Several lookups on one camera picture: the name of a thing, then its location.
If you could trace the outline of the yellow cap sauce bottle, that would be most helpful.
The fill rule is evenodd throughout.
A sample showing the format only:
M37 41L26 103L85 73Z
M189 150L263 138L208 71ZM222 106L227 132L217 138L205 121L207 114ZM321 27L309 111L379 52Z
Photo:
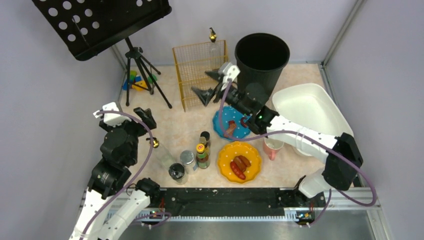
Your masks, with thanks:
M209 155L205 145L202 143L196 145L196 161L198 167L201 169L207 169L210 166Z

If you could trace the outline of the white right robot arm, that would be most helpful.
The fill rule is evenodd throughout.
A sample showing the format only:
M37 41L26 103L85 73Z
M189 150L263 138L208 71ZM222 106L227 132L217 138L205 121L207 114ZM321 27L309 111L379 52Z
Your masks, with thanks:
M204 106L220 102L234 107L248 117L246 126L258 138L270 138L293 147L320 160L324 167L302 177L295 189L306 198L336 189L348 191L359 174L363 159L352 135L343 132L338 136L325 134L284 117L266 106L269 97L258 83L251 83L245 90L232 85L228 73L206 71L218 84L207 90L191 87L191 91Z

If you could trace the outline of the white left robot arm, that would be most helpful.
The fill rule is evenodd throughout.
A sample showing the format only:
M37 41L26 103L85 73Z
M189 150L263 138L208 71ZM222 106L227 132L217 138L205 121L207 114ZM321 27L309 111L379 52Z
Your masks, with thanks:
M133 110L137 117L121 112L115 102L94 112L106 131L100 146L102 158L93 168L82 211L71 240L117 240L158 194L159 185L149 178L139 180L127 202L106 221L114 200L136 179L129 170L138 162L139 137L152 134L157 124L148 108Z

